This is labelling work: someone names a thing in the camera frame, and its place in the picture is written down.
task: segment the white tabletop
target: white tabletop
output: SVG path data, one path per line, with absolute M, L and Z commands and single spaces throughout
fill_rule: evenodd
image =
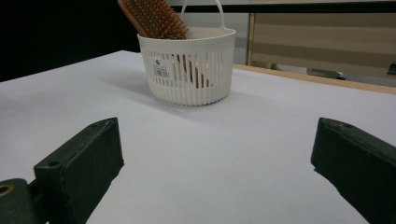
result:
M 149 91 L 140 54 L 0 83 L 0 179 L 89 124 L 117 117 L 125 166 L 89 223 L 367 223 L 314 171 L 320 117 L 396 146 L 396 96 L 233 70 L 229 96 L 171 105 Z

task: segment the wooden brush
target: wooden brush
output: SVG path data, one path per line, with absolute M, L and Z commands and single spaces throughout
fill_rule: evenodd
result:
M 128 18 L 136 31 L 143 37 L 157 39 L 186 39 L 188 31 L 184 22 L 164 0 L 117 0 L 120 9 Z M 183 55 L 183 67 L 187 72 L 186 56 Z M 192 63 L 190 80 L 192 82 Z M 198 84 L 198 69 L 195 68 L 196 88 Z M 201 74 L 201 88 L 204 87 L 204 75 Z

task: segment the brush handle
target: brush handle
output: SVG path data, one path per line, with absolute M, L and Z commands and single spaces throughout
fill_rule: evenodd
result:
M 184 71 L 187 73 L 187 59 L 186 59 L 186 55 L 183 55 L 183 59 L 180 61 L 180 57 L 177 56 L 177 61 L 179 63 L 181 63 L 181 61 L 183 62 L 183 68 Z M 192 72 L 192 62 L 189 60 L 189 70 L 190 70 L 190 81 L 193 83 L 194 79 L 193 79 L 193 72 Z M 205 86 L 205 78 L 204 78 L 204 74 L 201 74 L 201 86 L 199 85 L 199 74 L 200 72 L 198 71 L 198 68 L 195 68 L 195 88 L 199 89 L 199 88 L 203 88 Z M 209 80 L 206 79 L 206 86 L 209 87 Z
M 134 14 L 128 8 L 123 0 L 117 0 L 120 9 L 122 10 L 123 14 L 128 18 L 128 21 L 134 26 L 136 31 L 143 37 L 150 37 L 149 33 L 143 28 L 142 24 L 135 18 Z
M 186 10 L 187 4 L 189 3 L 190 0 L 186 0 L 183 4 L 183 8 L 181 9 L 181 13 L 180 13 L 180 18 L 183 20 L 183 16 L 184 16 L 184 11 Z M 219 8 L 219 13 L 220 13 L 220 19 L 221 19 L 221 25 L 220 25 L 220 29 L 226 29 L 225 25 L 224 25 L 224 12 L 222 10 L 221 7 L 221 3 L 219 0 L 215 0 L 216 4 L 218 5 Z

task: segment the brush bristles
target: brush bristles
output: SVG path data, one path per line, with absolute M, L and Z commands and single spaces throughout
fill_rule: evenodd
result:
M 187 27 L 164 0 L 122 0 L 139 24 L 142 36 L 158 39 L 185 39 Z

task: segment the basket handle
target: basket handle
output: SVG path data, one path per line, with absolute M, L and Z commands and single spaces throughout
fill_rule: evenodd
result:
M 225 28 L 225 25 L 224 25 L 224 12 L 223 12 L 223 10 L 222 10 L 221 3 L 220 3 L 219 0 L 215 0 L 215 1 L 216 1 L 216 4 L 218 5 L 219 12 L 220 12 L 220 17 L 221 17 L 221 26 L 220 26 L 220 29 L 226 29 L 226 28 Z M 181 18 L 182 20 L 183 20 L 184 11 L 186 10 L 186 6 L 187 6 L 187 3 L 188 3 L 188 2 L 189 2 L 189 0 L 185 0 L 185 1 L 184 1 L 184 4 L 183 4 L 183 8 L 181 9 L 180 18 Z

